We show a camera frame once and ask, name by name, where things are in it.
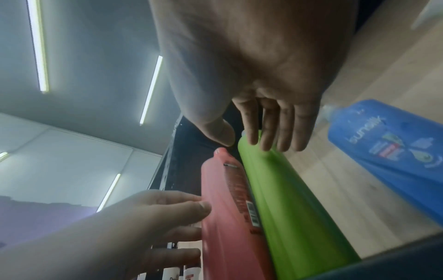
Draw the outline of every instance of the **fluorescent light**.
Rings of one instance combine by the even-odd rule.
[[[120,173],[117,174],[115,176],[115,178],[114,178],[114,181],[112,181],[112,184],[109,187],[109,190],[106,193],[105,197],[103,198],[102,203],[100,203],[100,206],[98,207],[97,212],[100,212],[103,209],[103,207],[105,207],[105,204],[106,204],[106,202],[108,202],[109,196],[111,196],[111,193],[114,190],[115,185],[117,185],[117,182],[119,181],[119,178],[120,178]]]
[[[158,77],[158,72],[160,71],[160,66],[162,65],[163,57],[161,55],[157,58],[156,68],[154,74],[152,75],[151,85],[149,86],[148,97],[144,103],[142,118],[140,119],[140,125],[144,123],[144,118],[146,118],[146,112],[148,111],[149,103],[151,102],[152,93],[154,92],[154,87],[156,86],[156,81]]]
[[[9,155],[9,154],[8,154],[7,152],[0,153],[0,161],[2,161],[2,160],[4,160],[5,158],[7,158],[8,155]]]
[[[27,0],[29,20],[31,23],[34,55],[36,56],[38,84],[40,91],[49,91],[48,72],[46,69],[45,45],[43,41],[42,17],[40,13],[40,0]]]

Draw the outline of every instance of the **finger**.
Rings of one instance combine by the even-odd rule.
[[[255,97],[246,100],[235,100],[234,105],[241,113],[243,126],[249,144],[258,143],[258,103]]]
[[[291,147],[294,131],[294,106],[282,100],[277,101],[280,105],[280,125],[277,140],[277,150],[286,152]]]
[[[296,151],[302,151],[308,145],[314,130],[318,111],[320,110],[320,101],[294,105],[295,122],[292,139],[292,147]]]
[[[192,226],[178,226],[171,229],[157,240],[157,244],[181,241],[198,241],[202,239],[202,229]]]
[[[159,213],[162,216],[160,222],[164,225],[165,231],[177,226],[187,226],[199,222],[206,218],[212,210],[211,204],[207,201],[188,201],[171,205],[159,205],[159,207]]]
[[[232,126],[222,117],[207,124],[199,124],[200,131],[212,141],[216,141],[225,146],[232,146],[235,143],[235,131]]]
[[[163,268],[183,267],[200,260],[200,249],[151,249],[141,260],[141,271],[149,273]]]
[[[168,205],[168,204],[182,203],[186,201],[202,200],[202,198],[199,196],[185,193],[182,191],[147,190],[147,191],[141,191],[135,194],[134,196],[137,199],[139,199],[141,202],[147,203],[149,205],[153,204]]]
[[[261,98],[260,104],[263,107],[262,136],[260,147],[263,151],[269,151],[274,143],[275,134],[278,127],[280,107],[274,99]]]

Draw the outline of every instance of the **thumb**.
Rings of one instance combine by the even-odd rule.
[[[212,210],[211,204],[207,201],[187,201],[177,204],[159,205],[159,207],[162,207],[160,213],[162,213],[162,223],[164,223],[166,230],[197,223],[206,218]]]
[[[235,143],[235,132],[234,128],[225,121],[222,117],[217,118],[213,122],[208,124],[196,126],[203,132],[203,134],[222,145],[232,146]]]

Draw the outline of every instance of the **red bottle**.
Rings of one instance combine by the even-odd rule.
[[[212,204],[202,222],[204,279],[275,279],[246,173],[225,148],[202,165],[202,199]]]

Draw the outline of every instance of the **ceiling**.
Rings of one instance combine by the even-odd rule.
[[[26,0],[0,1],[0,112],[162,154],[180,109],[147,0],[40,0],[50,92],[39,91]]]

